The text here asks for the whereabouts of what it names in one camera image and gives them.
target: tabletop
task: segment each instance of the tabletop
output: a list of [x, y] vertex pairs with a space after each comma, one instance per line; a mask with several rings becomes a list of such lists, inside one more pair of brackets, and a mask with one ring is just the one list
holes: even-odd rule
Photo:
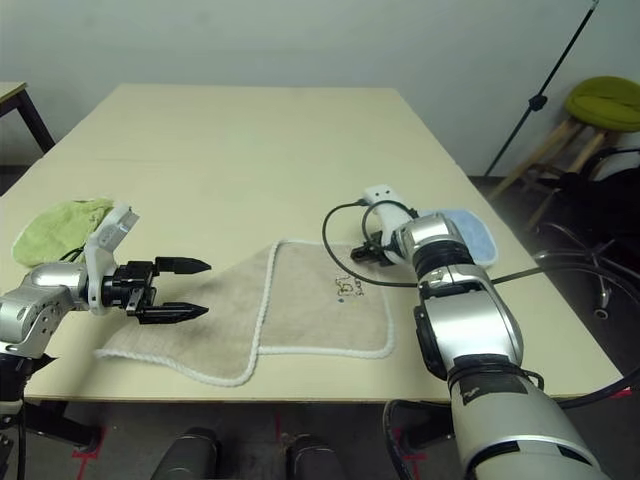
[[0, 103], [27, 88], [25, 82], [0, 82]]
[[[500, 259], [492, 277], [534, 265], [509, 228], [399, 94], [371, 88], [122, 85], [0, 198], [0, 291], [25, 269], [10, 256], [28, 222], [70, 199], [107, 196], [141, 218], [116, 259], [178, 255], [222, 271], [280, 238], [320, 239], [333, 206], [386, 183], [417, 209], [467, 208], [489, 227]], [[330, 236], [361, 241], [361, 212], [337, 217]], [[197, 283], [197, 276], [176, 281]], [[160, 283], [171, 288], [173, 280]], [[417, 294], [389, 292], [396, 347], [384, 359], [261, 357], [234, 388], [165, 367], [92, 352], [126, 319], [69, 314], [36, 373], [31, 398], [83, 400], [444, 400], [415, 337]], [[498, 286], [524, 336], [524, 367], [552, 395], [592, 391], [620, 374], [559, 292], [538, 275]]]

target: green stool seat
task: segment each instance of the green stool seat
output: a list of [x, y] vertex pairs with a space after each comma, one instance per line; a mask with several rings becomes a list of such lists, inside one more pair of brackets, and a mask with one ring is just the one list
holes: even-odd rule
[[595, 77], [575, 87], [565, 101], [581, 122], [616, 132], [640, 131], [640, 85], [619, 77]]

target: chair wheel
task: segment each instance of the chair wheel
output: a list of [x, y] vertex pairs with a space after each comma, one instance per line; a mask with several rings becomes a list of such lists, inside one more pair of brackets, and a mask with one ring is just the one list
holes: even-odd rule
[[598, 320], [606, 320], [609, 318], [609, 312], [604, 308], [596, 308], [593, 310], [593, 316]]

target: cable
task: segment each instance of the cable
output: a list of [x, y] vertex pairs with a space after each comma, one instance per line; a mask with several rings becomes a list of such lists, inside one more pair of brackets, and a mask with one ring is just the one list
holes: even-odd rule
[[[555, 265], [545, 265], [542, 267], [531, 268], [519, 273], [513, 273], [511, 275], [505, 275], [503, 277], [496, 278], [495, 280], [493, 280], [493, 283], [494, 285], [496, 285], [504, 282], [509, 282], [511, 280], [528, 277], [530, 275], [536, 275], [538, 273], [562, 270], [590, 273], [592, 275], [603, 277], [608, 282], [624, 291], [638, 306], [638, 308], [640, 308], [640, 292], [638, 292], [638, 290], [631, 282], [614, 272], [606, 270], [602, 267], [596, 267], [595, 265], [587, 265], [582, 263], [558, 263]], [[636, 386], [638, 383], [640, 383], [640, 365], [634, 368], [627, 375], [624, 375], [620, 380], [613, 382], [612, 384], [607, 385], [606, 387], [603, 387], [599, 390], [596, 390], [595, 392], [588, 393], [576, 398], [558, 400], [557, 402], [558, 405], [560, 405], [560, 407], [562, 407], [563, 409], [583, 407], [600, 400], [605, 400], [612, 395], [621, 392], [622, 390]]]
[[369, 218], [369, 214], [371, 212], [373, 212], [373, 210], [378, 207], [379, 205], [383, 205], [383, 204], [390, 204], [390, 205], [395, 205], [396, 207], [400, 208], [401, 210], [403, 210], [407, 215], [409, 215], [411, 218], [418, 218], [418, 212], [416, 212], [414, 209], [407, 207], [405, 204], [400, 203], [400, 202], [396, 202], [395, 200], [380, 200], [379, 202], [375, 202], [371, 205], [369, 205], [369, 207], [367, 208], [367, 210], [364, 212], [364, 215], [362, 216], [362, 223], [361, 223], [361, 228], [362, 228], [362, 236], [365, 238], [365, 240], [371, 244], [378, 252], [385, 250], [385, 247], [383, 247], [382, 245], [380, 245], [378, 242], [375, 242], [372, 238], [371, 235], [369, 235], [369, 232], [367, 231], [367, 219]]
[[69, 250], [67, 253], [65, 253], [63, 256], [60, 257], [60, 262], [63, 261], [68, 261], [68, 262], [75, 262], [76, 259], [82, 255], [82, 252], [84, 252], [84, 245], [82, 245], [81, 247], [78, 248], [74, 248], [73, 250]]
[[344, 265], [338, 259], [336, 254], [333, 253], [333, 250], [331, 250], [331, 247], [329, 246], [329, 242], [327, 240], [327, 225], [329, 223], [329, 219], [331, 218], [331, 216], [334, 213], [336, 213], [338, 210], [342, 210], [343, 208], [364, 207], [366, 205], [367, 205], [366, 201], [361, 198], [361, 199], [356, 200], [355, 202], [343, 203], [342, 205], [338, 205], [337, 207], [333, 207], [331, 210], [329, 210], [329, 213], [327, 213], [327, 215], [324, 217], [324, 221], [322, 222], [322, 243], [324, 245], [324, 248], [327, 250], [327, 253], [331, 257], [331, 259], [336, 263], [336, 265], [338, 265], [342, 270], [347, 272], [353, 278], [357, 278], [358, 280], [361, 280], [363, 282], [370, 283], [372, 285], [378, 285], [380, 287], [417, 288], [418, 287], [417, 283], [383, 282], [383, 281], [380, 281], [380, 280], [374, 280], [374, 279], [371, 279], [371, 278], [364, 277], [364, 276], [360, 275], [359, 273], [356, 273], [353, 270], [349, 269], [349, 267], [347, 267], [346, 265]]
[[27, 416], [25, 413], [24, 397], [22, 398], [22, 410], [18, 423], [18, 474], [17, 480], [25, 480], [27, 466]]
[[402, 452], [398, 442], [393, 438], [393, 430], [391, 428], [391, 420], [393, 419], [393, 412], [396, 405], [402, 400], [391, 400], [384, 405], [384, 411], [382, 412], [382, 430], [384, 432], [384, 443], [387, 447], [387, 452], [391, 458], [393, 468], [395, 468], [400, 480], [413, 480], [413, 476], [407, 468], [407, 465], [402, 460]]
[[538, 381], [538, 390], [544, 392], [544, 377], [540, 375], [538, 372], [532, 372], [531, 370], [522, 369], [522, 372], [531, 378], [535, 378]]

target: light blue towel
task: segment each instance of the light blue towel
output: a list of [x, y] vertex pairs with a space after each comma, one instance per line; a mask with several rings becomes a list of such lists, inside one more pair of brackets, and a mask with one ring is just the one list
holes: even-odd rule
[[440, 212], [445, 217], [453, 220], [460, 235], [464, 239], [469, 253], [473, 257], [473, 261], [478, 265], [493, 265], [498, 260], [498, 248], [496, 242], [491, 236], [491, 232], [482, 220], [469, 210], [421, 210], [418, 212], [421, 217]]

